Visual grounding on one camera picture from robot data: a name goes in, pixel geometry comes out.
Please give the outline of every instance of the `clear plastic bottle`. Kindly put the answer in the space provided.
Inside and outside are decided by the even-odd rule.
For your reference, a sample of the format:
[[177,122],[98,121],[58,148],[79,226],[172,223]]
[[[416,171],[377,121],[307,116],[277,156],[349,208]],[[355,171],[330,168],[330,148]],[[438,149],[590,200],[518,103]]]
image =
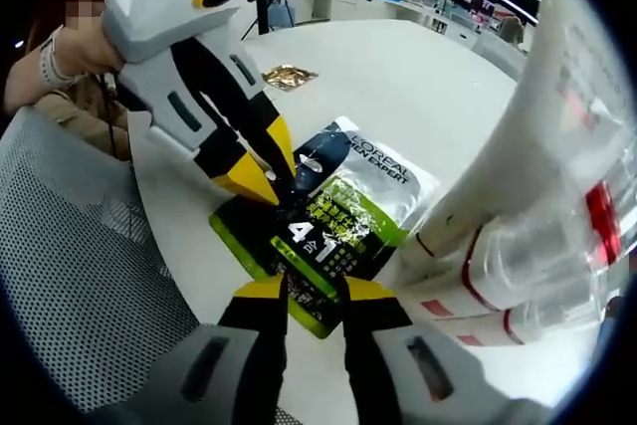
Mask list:
[[547,295],[604,268],[585,205],[547,200],[479,230],[446,275],[396,290],[425,319],[482,316]]
[[630,253],[637,246],[637,140],[625,149],[622,158],[608,171],[604,185],[612,218],[619,236],[619,256]]
[[465,345],[523,345],[557,331],[600,324],[604,285],[605,273],[591,273],[510,310],[478,318],[436,320],[435,325]]

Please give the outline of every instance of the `green label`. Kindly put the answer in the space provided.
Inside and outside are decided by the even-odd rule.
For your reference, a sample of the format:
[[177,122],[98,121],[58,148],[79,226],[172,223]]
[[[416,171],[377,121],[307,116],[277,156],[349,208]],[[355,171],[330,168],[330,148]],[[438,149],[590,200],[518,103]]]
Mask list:
[[396,223],[378,206],[369,201],[364,194],[339,177],[330,181],[321,195],[349,211],[358,222],[368,226],[387,246],[397,248],[409,234],[409,231],[404,231],[396,226]]
[[333,301],[338,302],[336,289],[323,277],[317,273],[312,266],[306,263],[293,249],[288,246],[279,236],[272,238],[270,243],[279,251],[288,262],[295,267],[308,281],[317,287],[319,291],[328,296]]

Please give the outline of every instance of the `black and green package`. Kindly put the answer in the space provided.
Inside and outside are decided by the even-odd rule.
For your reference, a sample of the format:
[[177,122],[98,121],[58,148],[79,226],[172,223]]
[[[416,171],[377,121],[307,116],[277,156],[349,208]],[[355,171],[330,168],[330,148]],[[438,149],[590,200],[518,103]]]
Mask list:
[[284,206],[235,197],[210,224],[253,278],[288,272],[290,313],[325,338],[340,323],[334,278],[372,280],[424,215],[438,181],[344,117],[295,161]]

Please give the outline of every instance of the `wristband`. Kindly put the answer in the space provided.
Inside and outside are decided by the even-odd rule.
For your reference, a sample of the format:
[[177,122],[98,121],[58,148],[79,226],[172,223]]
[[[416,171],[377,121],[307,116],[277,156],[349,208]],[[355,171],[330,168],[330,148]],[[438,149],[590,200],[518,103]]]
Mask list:
[[60,26],[40,48],[40,77],[52,90],[62,89],[74,84],[82,75],[67,77],[60,72],[56,62],[56,39],[64,26]]

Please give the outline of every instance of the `white table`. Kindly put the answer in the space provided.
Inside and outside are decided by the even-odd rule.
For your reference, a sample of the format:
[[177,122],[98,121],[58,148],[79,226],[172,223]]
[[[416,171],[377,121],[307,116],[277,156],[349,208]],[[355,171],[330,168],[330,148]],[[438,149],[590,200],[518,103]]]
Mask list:
[[[369,137],[434,174],[444,189],[474,159],[516,86],[471,51],[409,22],[332,22],[269,34],[246,45],[262,71],[293,64],[319,74],[288,94],[269,90],[295,147],[346,115]],[[148,121],[147,113],[129,117],[146,215],[186,302],[200,321],[216,322],[234,291],[250,281],[208,225],[228,195],[193,164],[175,165],[149,143]],[[412,148],[414,142],[418,148]],[[290,319],[287,347],[280,406],[306,425],[357,423],[341,327],[321,341]],[[571,338],[558,345],[563,353],[549,347],[550,353],[541,356],[528,353],[543,352],[533,346],[474,352],[499,388],[553,403],[582,368],[587,349]],[[513,363],[515,375],[508,366]],[[555,371],[557,364],[562,369]],[[548,373],[551,383],[541,383]]]

